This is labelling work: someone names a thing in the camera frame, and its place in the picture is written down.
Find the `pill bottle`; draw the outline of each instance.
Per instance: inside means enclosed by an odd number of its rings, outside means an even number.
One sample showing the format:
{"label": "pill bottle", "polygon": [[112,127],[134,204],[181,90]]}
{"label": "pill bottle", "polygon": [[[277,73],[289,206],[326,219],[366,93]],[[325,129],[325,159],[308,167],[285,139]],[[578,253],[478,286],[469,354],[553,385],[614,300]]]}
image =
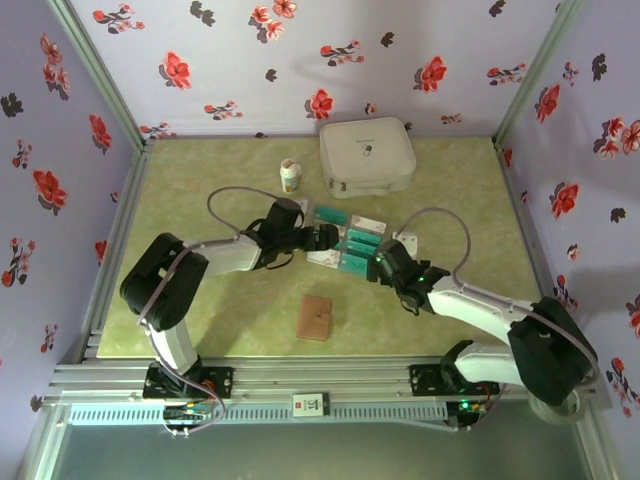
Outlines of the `pill bottle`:
{"label": "pill bottle", "polygon": [[283,192],[295,192],[300,183],[300,165],[289,158],[283,160],[280,163],[280,181]]}

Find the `tabletop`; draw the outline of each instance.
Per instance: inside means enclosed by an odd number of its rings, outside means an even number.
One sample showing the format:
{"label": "tabletop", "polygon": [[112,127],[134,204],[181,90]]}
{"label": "tabletop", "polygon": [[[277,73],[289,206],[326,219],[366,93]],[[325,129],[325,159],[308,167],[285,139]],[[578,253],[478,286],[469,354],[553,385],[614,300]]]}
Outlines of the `tabletop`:
{"label": "tabletop", "polygon": [[[117,286],[153,239],[171,232],[186,241],[227,238],[232,231],[208,213],[217,188],[245,185],[281,194],[280,162],[302,167],[291,198],[339,208],[397,229],[425,206],[450,209],[467,223],[471,257],[460,277],[516,299],[539,299],[500,165],[488,137],[413,138],[417,167],[410,187],[384,197],[337,200],[322,180],[317,138],[159,140],[147,165],[140,201],[120,267]],[[248,192],[223,192],[213,206],[246,228],[263,218],[272,200]],[[418,259],[452,270],[465,251],[455,220],[438,213],[407,228],[419,239]],[[114,292],[98,356],[151,356],[133,313]],[[332,301],[326,341],[296,338],[305,295]],[[449,317],[405,312],[392,289],[356,275],[315,265],[296,254],[285,268],[232,272],[203,280],[186,316],[193,344],[203,357],[287,355],[442,355],[463,339],[496,339]]]}

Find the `cable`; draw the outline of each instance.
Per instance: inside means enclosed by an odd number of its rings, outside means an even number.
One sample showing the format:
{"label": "cable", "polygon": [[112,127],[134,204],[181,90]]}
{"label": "cable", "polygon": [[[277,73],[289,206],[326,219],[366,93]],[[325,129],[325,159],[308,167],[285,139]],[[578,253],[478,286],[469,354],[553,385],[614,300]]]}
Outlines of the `cable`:
{"label": "cable", "polygon": [[215,212],[213,211],[213,208],[211,208],[211,199],[215,195],[217,195],[217,194],[219,194],[221,192],[224,192],[226,190],[246,190],[248,192],[261,193],[262,195],[266,195],[267,197],[271,197],[271,198],[274,198],[276,200],[278,199],[278,196],[277,195],[273,195],[272,193],[265,192],[264,190],[260,190],[258,188],[244,187],[244,186],[241,186],[241,185],[233,185],[233,186],[230,186],[230,187],[222,187],[222,188],[219,188],[219,189],[214,190],[213,192],[211,192],[209,194],[209,196],[207,197],[207,210],[209,210],[209,213],[211,214],[211,216],[213,218],[215,218],[220,223],[226,225],[231,230],[233,230],[235,232],[236,236],[240,235],[240,229],[238,227],[236,227],[235,225],[227,222],[226,220],[223,220],[222,218],[220,218],[218,215],[215,214]]}
{"label": "cable", "polygon": [[[466,283],[463,283],[462,281],[460,281],[458,279],[458,272],[464,266],[464,264],[467,263],[467,260],[469,259],[469,255],[471,255],[471,233],[469,232],[469,227],[467,226],[467,224],[464,223],[464,220],[462,220],[462,218],[460,218],[457,214],[455,214],[451,210],[447,210],[446,208],[440,208],[440,207],[425,207],[425,208],[422,208],[422,209],[418,210],[417,212],[415,212],[414,214],[412,214],[407,219],[407,221],[404,222],[404,224],[398,229],[398,236],[404,231],[404,229],[407,227],[407,225],[409,225],[409,223],[411,223],[411,221],[415,217],[417,217],[418,215],[421,215],[423,213],[426,213],[426,212],[445,213],[445,214],[453,217],[454,219],[456,219],[456,221],[460,224],[460,226],[464,230],[464,235],[465,235],[465,237],[467,239],[467,248],[466,248],[466,251],[464,252],[464,256],[462,257],[462,260],[460,260],[460,262],[455,266],[455,268],[451,272],[451,278],[453,279],[453,283],[456,285],[456,287],[458,287],[460,289],[460,291],[466,290],[466,291],[472,292],[472,293],[476,294],[477,296],[479,296],[481,298],[484,298],[485,300],[497,301],[498,303],[501,303],[503,307],[509,308],[509,310],[516,310],[519,313],[522,313],[522,314],[524,314],[526,316],[534,318],[537,321],[539,321],[540,323],[542,323],[544,326],[549,328],[550,330],[553,330],[554,332],[559,333],[560,335],[562,335],[567,341],[569,341],[574,347],[576,347],[580,351],[580,353],[582,353],[587,358],[587,360],[589,360],[589,363],[591,363],[591,368],[593,370],[593,375],[591,376],[590,379],[587,379],[585,382],[581,383],[580,385],[582,387],[587,387],[589,385],[594,384],[598,380],[598,378],[600,376],[600,367],[598,366],[598,360],[589,351],[589,349],[587,347],[585,347],[580,342],[580,340],[578,340],[576,337],[571,335],[564,328],[561,328],[558,325],[556,325],[555,323],[547,320],[542,315],[539,315],[538,313],[536,313],[534,311],[527,310],[526,308],[523,308],[523,307],[521,307],[519,305],[516,305],[515,300],[513,300],[511,298],[507,298],[507,297],[502,297],[500,295],[496,295],[496,294],[493,294],[493,293],[490,293],[490,292],[485,292],[485,291],[482,291],[482,290],[478,290],[478,289],[476,289],[476,288],[474,288],[474,287],[472,287],[470,285],[467,285]],[[500,397],[500,395],[498,397],[496,397],[496,399],[494,400],[494,403],[497,402],[499,397]]]}

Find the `white zippered case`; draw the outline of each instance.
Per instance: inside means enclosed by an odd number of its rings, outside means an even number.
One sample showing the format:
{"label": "white zippered case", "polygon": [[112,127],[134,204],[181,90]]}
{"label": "white zippered case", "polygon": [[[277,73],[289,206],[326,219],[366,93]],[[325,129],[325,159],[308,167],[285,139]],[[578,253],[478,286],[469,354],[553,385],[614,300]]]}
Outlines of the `white zippered case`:
{"label": "white zippered case", "polygon": [[320,160],[335,198],[399,192],[409,186],[416,169],[409,136],[393,117],[325,125]]}

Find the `white robotic arm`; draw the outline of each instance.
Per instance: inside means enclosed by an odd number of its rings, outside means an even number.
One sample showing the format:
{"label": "white robotic arm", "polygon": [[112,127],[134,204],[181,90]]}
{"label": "white robotic arm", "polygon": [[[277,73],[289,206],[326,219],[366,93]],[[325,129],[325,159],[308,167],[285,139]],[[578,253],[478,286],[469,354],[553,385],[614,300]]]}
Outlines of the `white robotic arm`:
{"label": "white robotic arm", "polygon": [[[335,226],[301,227],[300,215],[297,203],[280,198],[267,218],[233,239],[186,247],[165,233],[153,242],[120,293],[144,318],[158,355],[174,372],[189,377],[200,364],[183,318],[205,274],[274,268],[280,254],[337,244]],[[556,406],[584,382],[594,364],[595,352],[555,299],[513,301],[461,284],[448,271],[413,260],[397,240],[377,249],[368,280],[393,287],[402,307],[414,315],[422,310],[456,318],[503,342],[484,346],[465,341],[443,357],[442,376],[455,391],[478,382],[516,384]]]}

